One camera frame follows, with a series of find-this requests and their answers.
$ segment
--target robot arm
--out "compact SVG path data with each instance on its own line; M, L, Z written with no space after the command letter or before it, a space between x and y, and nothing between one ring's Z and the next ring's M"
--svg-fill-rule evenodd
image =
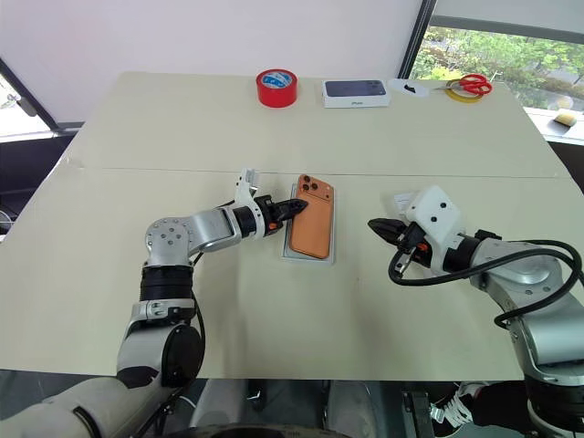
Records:
M390 279L431 286L469 278L505 312L495 323L509 330L533 423L545 436L584 433L584 307L569 293L583 280L578 252L554 241L506 242L482 230L466 235L460 211L437 186L417 193L404 219L369 222L398 247ZM540 245L560 246L571 258ZM558 260L572 270L566 282ZM412 261L437 277L404 279Z
M153 422L163 427L170 409L201 368L204 326L193 294L195 254L237 245L248 236L277 232L305 201L253 198L255 172L243 170L235 199L188 217L166 217L146 232L150 252L142 269L140 301L133 305L118 354L117 375L83 381L0 422L3 437L127 438ZM200 332L191 326L197 318Z

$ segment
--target window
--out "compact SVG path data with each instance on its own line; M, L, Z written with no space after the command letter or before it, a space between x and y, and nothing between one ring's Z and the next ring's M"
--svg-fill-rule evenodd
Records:
M0 137L47 131L47 124L0 75Z
M504 81L528 109L584 110L584 45L531 36L429 26L411 78L481 73Z

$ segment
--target orange phone case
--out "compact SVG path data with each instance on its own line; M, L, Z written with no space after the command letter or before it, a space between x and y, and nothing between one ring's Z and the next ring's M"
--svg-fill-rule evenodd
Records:
M308 175L298 178L296 197L308 206L292 221L289 246L307 256L327 258L335 192L327 182Z

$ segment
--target cable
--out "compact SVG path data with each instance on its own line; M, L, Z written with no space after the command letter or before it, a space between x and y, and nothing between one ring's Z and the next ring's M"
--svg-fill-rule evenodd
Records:
M197 409L197 405L194 404L193 401L191 399L189 399L188 397L184 397L183 395L180 395L179 399L189 403L191 406L193 406L193 409Z
M494 319L495 324L498 327L503 328L503 329L506 329L506 325L505 325L504 321L506 321L510 318L525 315L526 313L529 313L529 312L540 310L541 308L545 308L545 307L549 306L550 304L552 304L553 302L558 301L560 298L564 297L570 291L570 289L573 288L573 286L574 286L574 285L572 285L572 286L568 287L568 281L572 277L574 278L574 284L576 284L576 282L579 280L580 283L582 284L582 286L584 286L584 274L582 274L582 271L581 271L582 259L580 258L580 254L578 253L578 251L576 251L576 249L573 246L570 246L568 244L565 244L564 242L559 242L559 241L555 241L555 240L526 240L523 242L526 242L529 244L534 244L534 245L558 246L560 248L567 250L572 255L573 260L570 260L566 255L563 255L563 254L562 254L563 257L558 257L558 258L560 260L562 260L564 263L566 263L566 265L568 265L572 268L572 273L568 277L568 280L566 281L566 283L564 283L553 294L548 295L547 297L542 298L535 303L529 304L529 305L524 306L522 308L516 308L514 310L509 310L508 312L502 313L501 315L495 317L495 319Z
M14 216L18 217L18 213L10 206L7 205L6 202L2 201L2 195L0 195L0 207L4 206L9 210L9 213L12 213Z
M433 285L440 285L443 283L448 283L455 280L460 280L463 278L468 278L470 276L476 276L479 274L483 274L485 271L493 269L495 267L506 265L507 263L514 262L516 260L520 260L522 258L527 258L531 256L553 256L562 260L566 265L568 265L572 269L572 273L566 280L566 282L553 294L539 300L536 303L532 303L528 306L523 308L517 308L511 310L509 312L503 313L497 316L494 320L495 324L502 328L506 329L506 325L503 321L518 317L520 315L524 315L529 312L533 312L535 310L539 310L546 306L549 306L553 302L559 300L560 298L564 297L571 288L574 287L576 282L580 280L582 285L584 285L584 275L581 272L582 269L582 260L581 257L572 246L568 244L564 244L563 242L557 241L548 241L548 240L534 240L534 241L525 241L526 243L533 243L535 245L554 245L566 249L570 252L573 258L569 258L564 253L560 253L559 251L553 249L546 249L546 248L535 248L529 249L526 251L520 251L518 253L505 255L503 257L497 258L496 260L491 260L489 262L483 263L481 265L469 267L467 269L463 269L461 271L454 272L452 274L447 274L444 276L438 276L435 278L424 278L424 279L417 279L417 280L404 280L402 276L395 270L395 266L398 263L401 256L403 256L402 251L398 251L390 261L389 266L389 277L391 281L394 283L401 285L401 286L433 286Z
M519 240L518 242L533 245L557 246L558 248L562 248L568 251L572 255L572 257L574 257L575 254L579 256L579 252L576 250L574 246L568 245L565 242L560 242L559 240L536 239L536 240ZM584 273L582 271L580 271L579 273L579 280L580 284L584 287Z
M219 208L219 207L226 207L227 205L233 205L234 203L235 203L235 199L232 199L231 201L228 201L228 202L226 202L226 203L222 203L221 205L217 205L217 207L216 207L216 208Z
M197 257L194 258L193 268L199 262L199 260L201 260L201 257L203 257L203 254L204 253L199 253L197 255ZM204 331L203 315L201 314L201 308L199 308L199 303L197 302L197 298L194 296L192 289L191 289L191 298L194 301L194 312L196 314L197 321L199 323L199 330L201 332L200 333L201 334L201 347L203 350L203 354L201 355L201 359L199 360L199 364L197 366L197 372L195 372L194 377L192 379L190 379L186 385L184 385L183 387L179 388L177 391L172 393L169 396L168 400L166 402L162 403L158 407L158 409L152 414L152 416L133 435L136 438L141 438L148 431L148 429L150 429L150 427L152 426L153 423L155 423L155 432L161 432L161 434L162 434L162 432L164 430L164 423L162 423L162 428L161 428L159 418L161 416L165 417L166 416L165 412L168 409L170 409L172 404L174 402L176 402L179 398L181 398L183 396L184 392L194 383L194 381L196 381L197 376L199 375L199 371L201 370L201 367L203 366L204 352L206 350L206 335L205 335L205 331Z
M2 210L0 210L0 214L3 215L7 219L7 221L0 221L0 224L11 224L12 225L14 223L14 221L8 215L8 213L5 213Z

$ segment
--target black cable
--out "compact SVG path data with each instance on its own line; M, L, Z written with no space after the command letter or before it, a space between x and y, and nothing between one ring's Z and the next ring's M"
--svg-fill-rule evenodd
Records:
M221 205L217 205L217 207L216 207L216 208L219 208L219 207L226 207L227 205L232 205L232 204L234 204L234 203L235 203L235 199L232 199L231 201L229 201L229 202L227 202L227 203L222 203Z
M566 295L571 288L574 287L576 282L580 280L584 285L584 276L581 273L582 269L582 260L579 256L578 251L576 251L572 246L568 244L564 244L563 242L556 242L556 241L526 241L528 243L535 243L539 242L536 245L555 245L558 247L562 247L570 252L572 258L569 258L564 253L560 253L559 251L553 249L546 249L546 248L535 248L535 249L528 249L526 251L520 251L518 253L514 253L511 255L505 255L503 257L497 258L496 260L491 260L489 262L483 263L481 265L469 267L467 269L463 269L461 271L454 272L452 274L447 274L444 276L438 276L435 278L424 278L424 279L416 279L416 280L404 280L402 276L395 270L395 266L397 265L401 256L403 256L402 251L398 251L390 261L389 266L389 276L391 281L394 283L401 285L401 286L433 286L433 285L440 285L443 283L448 283L455 280L460 280L463 278L468 278L470 276L476 276L479 274L488 271L489 269L493 269L495 267L506 265L507 263L514 262L516 260L520 260L522 258L527 258L531 256L553 256L562 260L566 263L571 269L572 273L568 277L568 280L553 294L539 300L536 303L530 304L523 308L517 308L515 310L511 310L509 312L503 313L495 318L495 323L498 327L506 329L506 325L503 323L506 319L517 317L520 315L524 315L529 312L533 312L535 310L539 310L546 306L549 306L553 302L559 300L564 295Z
M572 273L568 277L568 280L570 280L572 277L575 277L574 284L576 284L576 282L579 280L582 286L584 286L584 274L582 274L581 271L582 259L580 258L580 254L578 253L578 251L576 251L576 249L573 246L570 246L568 244L565 244L564 242L559 242L556 240L525 240L522 242L534 245L557 246L567 250L572 255L573 260L569 260L569 258L566 255L563 255L563 257L558 258L572 268ZM564 297L570 291L570 289L573 288L573 285L571 287L567 287L567 285L568 281L566 281L566 283L564 283L556 292L554 292L551 295L548 295L545 298L540 299L535 303L523 306L522 308L516 308L514 310L509 310L508 312L502 313L501 315L495 317L494 319L495 324L500 328L506 329L504 321L549 306L550 304Z
M518 242L525 242L533 245L557 246L558 248L562 248L568 251L572 255L572 257L574 254L577 254L579 256L579 252L576 250L574 246L568 245L565 242L560 242L559 240L536 239L536 240L519 240ZM584 273L582 271L580 271L579 273L579 280L580 284L584 287Z
M199 262L199 260L201 260L201 257L203 256L204 253L199 253L197 255L197 257L194 258L193 260L193 267Z
M201 309L199 308L199 303L197 303L197 298L194 297L194 294L193 294L192 298L194 301L194 311L196 312L197 321L199 322L199 330L201 331L201 349L203 350L203 354L201 355L201 360L199 361L199 366L197 367L196 373L198 375L199 371L201 370L201 367L203 366L204 352L206 350L206 334L204 331L203 315L201 314Z
M154 436L162 436L164 433L164 426L166 425L167 414L160 415L154 422Z

